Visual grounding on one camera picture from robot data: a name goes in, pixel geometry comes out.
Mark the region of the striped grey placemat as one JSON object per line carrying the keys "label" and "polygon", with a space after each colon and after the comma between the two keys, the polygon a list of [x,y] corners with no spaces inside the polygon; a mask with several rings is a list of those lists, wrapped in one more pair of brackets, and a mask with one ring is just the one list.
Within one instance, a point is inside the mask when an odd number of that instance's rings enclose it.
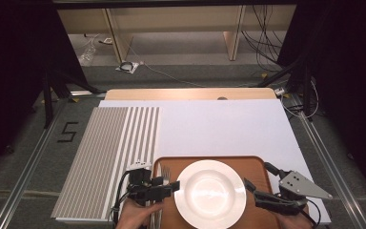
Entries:
{"label": "striped grey placemat", "polygon": [[106,221],[125,171],[154,163],[159,117],[158,107],[95,108],[51,216]]}

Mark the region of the light wooden table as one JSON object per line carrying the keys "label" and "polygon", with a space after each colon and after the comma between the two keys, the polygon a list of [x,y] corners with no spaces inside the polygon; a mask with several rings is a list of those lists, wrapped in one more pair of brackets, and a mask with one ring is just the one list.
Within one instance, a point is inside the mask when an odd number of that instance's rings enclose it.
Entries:
{"label": "light wooden table", "polygon": [[239,100],[276,99],[269,88],[113,89],[106,100]]}

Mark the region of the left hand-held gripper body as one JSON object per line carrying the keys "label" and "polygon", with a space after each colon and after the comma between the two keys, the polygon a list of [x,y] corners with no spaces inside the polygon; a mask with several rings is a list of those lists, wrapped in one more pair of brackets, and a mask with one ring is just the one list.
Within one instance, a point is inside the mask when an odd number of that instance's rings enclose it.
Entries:
{"label": "left hand-held gripper body", "polygon": [[137,160],[128,167],[129,198],[133,199],[141,206],[145,206],[148,201],[160,202],[161,197],[156,193],[155,187],[152,186],[152,171],[150,162],[142,162]]}

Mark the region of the person's right hand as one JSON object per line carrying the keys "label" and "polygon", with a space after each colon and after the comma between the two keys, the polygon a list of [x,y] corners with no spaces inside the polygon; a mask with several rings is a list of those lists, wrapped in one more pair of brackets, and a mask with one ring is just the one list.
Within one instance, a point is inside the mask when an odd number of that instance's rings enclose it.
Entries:
{"label": "person's right hand", "polygon": [[275,215],[283,229],[313,229],[313,224],[301,213],[296,216]]}

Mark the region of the metal floor rail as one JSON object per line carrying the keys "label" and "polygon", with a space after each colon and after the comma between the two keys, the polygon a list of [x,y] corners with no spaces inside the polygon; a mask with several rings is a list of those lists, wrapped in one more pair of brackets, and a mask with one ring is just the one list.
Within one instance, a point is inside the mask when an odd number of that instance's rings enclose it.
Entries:
{"label": "metal floor rail", "polygon": [[56,103],[56,108],[54,109],[54,114],[51,122],[43,129],[42,134],[40,135],[28,159],[28,162],[23,168],[20,177],[17,179],[14,187],[11,189],[9,196],[5,201],[5,204],[0,210],[0,229],[8,228],[10,221],[21,201],[21,198],[31,181],[34,171],[36,170],[37,165],[47,148],[48,142],[51,138],[51,134],[56,127],[57,120],[63,113],[66,105],[66,99],[60,99]]}
{"label": "metal floor rail", "polygon": [[297,114],[301,120],[304,129],[306,130],[309,138],[313,142],[316,153],[318,154],[327,174],[333,183],[337,195],[342,201],[346,212],[348,213],[354,227],[356,229],[366,229],[366,217],[362,211],[360,204],[355,198],[352,189],[347,185],[340,170],[337,168],[334,160],[332,159],[328,148],[324,144],[320,134],[318,133],[313,121],[312,116],[304,114],[304,110],[308,108],[308,105],[301,104],[301,99],[298,95],[294,95],[291,98],[291,102],[295,106],[300,106],[302,111]]}

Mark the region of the beige desk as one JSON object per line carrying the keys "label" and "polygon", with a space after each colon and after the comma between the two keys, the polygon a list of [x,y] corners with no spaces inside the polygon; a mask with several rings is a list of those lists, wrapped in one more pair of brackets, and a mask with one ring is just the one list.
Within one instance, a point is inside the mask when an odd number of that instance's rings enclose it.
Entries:
{"label": "beige desk", "polygon": [[132,36],[141,32],[221,31],[228,58],[236,59],[242,31],[258,31],[261,6],[166,7],[60,10],[68,34],[107,33],[118,62],[127,57]]}

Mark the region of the brown wooden tray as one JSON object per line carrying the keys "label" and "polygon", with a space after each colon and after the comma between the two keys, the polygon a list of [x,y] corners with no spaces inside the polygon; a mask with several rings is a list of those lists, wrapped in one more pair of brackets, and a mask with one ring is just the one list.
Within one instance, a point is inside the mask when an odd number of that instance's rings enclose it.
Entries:
{"label": "brown wooden tray", "polygon": [[[211,159],[223,162],[233,168],[242,181],[245,177],[252,182],[258,191],[272,192],[271,184],[264,168],[264,162],[257,156],[181,156],[161,157],[154,165],[154,171],[158,174],[160,166],[170,168],[171,181],[176,181],[184,168],[193,162]],[[276,217],[268,211],[255,206],[254,197],[246,190],[246,208],[239,221],[229,229],[281,229]],[[161,229],[196,229],[184,220],[175,205],[174,193],[165,199],[165,206],[162,214]]]}

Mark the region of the white plate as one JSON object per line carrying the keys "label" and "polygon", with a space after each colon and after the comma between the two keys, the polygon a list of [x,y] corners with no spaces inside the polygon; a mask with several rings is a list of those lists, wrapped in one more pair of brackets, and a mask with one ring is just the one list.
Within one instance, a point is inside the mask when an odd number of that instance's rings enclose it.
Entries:
{"label": "white plate", "polygon": [[174,202],[180,216],[196,229],[229,229],[243,215],[247,194],[229,165],[211,159],[191,163],[177,180]]}

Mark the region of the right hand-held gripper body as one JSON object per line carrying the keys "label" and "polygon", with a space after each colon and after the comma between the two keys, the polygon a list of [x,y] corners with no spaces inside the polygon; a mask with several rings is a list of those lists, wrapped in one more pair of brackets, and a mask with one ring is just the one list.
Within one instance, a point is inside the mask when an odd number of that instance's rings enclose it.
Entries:
{"label": "right hand-held gripper body", "polygon": [[281,215],[297,215],[307,204],[307,197],[332,199],[333,196],[296,171],[274,172],[279,176],[279,193],[254,191],[254,202],[260,207]]}

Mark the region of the black metal stand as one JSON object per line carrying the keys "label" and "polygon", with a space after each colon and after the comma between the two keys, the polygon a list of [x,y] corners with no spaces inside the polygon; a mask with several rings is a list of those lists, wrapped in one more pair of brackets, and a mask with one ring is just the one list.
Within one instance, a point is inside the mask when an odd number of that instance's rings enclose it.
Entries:
{"label": "black metal stand", "polygon": [[45,129],[47,129],[53,121],[53,108],[51,90],[60,98],[69,98],[71,91],[67,87],[67,83],[75,84],[92,94],[105,94],[106,91],[91,86],[86,80],[78,79],[68,73],[59,70],[46,70],[42,76],[44,106],[45,106]]}
{"label": "black metal stand", "polygon": [[261,83],[258,83],[256,87],[265,88],[287,74],[289,75],[289,78],[284,86],[285,91],[288,93],[296,93],[299,89],[302,89],[302,112],[307,117],[311,117],[313,115],[313,111],[311,109],[311,97],[314,84],[312,74],[308,70],[308,66],[304,61],[296,60],[294,63],[275,73],[273,76],[270,76]]}

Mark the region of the silver fork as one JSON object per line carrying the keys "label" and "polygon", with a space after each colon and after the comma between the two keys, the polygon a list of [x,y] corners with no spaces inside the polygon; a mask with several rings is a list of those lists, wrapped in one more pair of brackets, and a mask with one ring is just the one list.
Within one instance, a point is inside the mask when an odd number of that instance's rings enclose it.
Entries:
{"label": "silver fork", "polygon": [[[163,177],[163,184],[167,185],[170,182],[170,176],[171,176],[170,168],[168,166],[161,165],[160,172],[161,176]],[[160,210],[156,218],[157,219],[156,229],[161,229],[162,214],[163,211]]]}

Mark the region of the dark curtain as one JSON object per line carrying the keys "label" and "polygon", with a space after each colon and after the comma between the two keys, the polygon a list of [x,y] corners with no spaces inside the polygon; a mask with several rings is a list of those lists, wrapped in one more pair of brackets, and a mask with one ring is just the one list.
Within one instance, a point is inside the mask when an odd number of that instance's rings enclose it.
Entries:
{"label": "dark curtain", "polygon": [[0,0],[0,156],[45,82],[87,82],[53,0]]}
{"label": "dark curtain", "polygon": [[323,25],[308,68],[319,100],[366,178],[366,0],[291,1],[296,8],[279,62],[293,62]]}

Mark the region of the white board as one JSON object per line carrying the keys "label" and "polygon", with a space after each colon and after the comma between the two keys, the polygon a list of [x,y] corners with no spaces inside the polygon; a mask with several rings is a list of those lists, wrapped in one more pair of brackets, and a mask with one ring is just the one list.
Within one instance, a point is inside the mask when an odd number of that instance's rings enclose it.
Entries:
{"label": "white board", "polygon": [[277,99],[103,100],[99,107],[158,107],[154,161],[169,156],[257,156],[312,177]]}

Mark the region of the person's left hand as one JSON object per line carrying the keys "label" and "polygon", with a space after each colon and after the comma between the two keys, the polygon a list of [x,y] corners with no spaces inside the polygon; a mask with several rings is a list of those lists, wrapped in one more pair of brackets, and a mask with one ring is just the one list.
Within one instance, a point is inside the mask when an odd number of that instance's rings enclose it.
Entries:
{"label": "person's left hand", "polygon": [[164,208],[163,202],[157,202],[149,206],[141,206],[132,199],[126,199],[121,215],[114,229],[138,229],[141,225],[147,225],[152,213]]}

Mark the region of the clear plastic bag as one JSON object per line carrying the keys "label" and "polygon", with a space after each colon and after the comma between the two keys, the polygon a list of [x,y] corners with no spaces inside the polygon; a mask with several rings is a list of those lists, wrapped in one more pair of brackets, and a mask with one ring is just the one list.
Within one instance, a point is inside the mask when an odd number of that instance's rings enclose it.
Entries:
{"label": "clear plastic bag", "polygon": [[90,38],[89,41],[87,41],[84,45],[84,51],[83,53],[78,57],[78,61],[81,66],[89,67],[89,65],[92,63],[93,56],[96,52],[96,48],[94,46],[94,39],[96,38],[96,35]]}

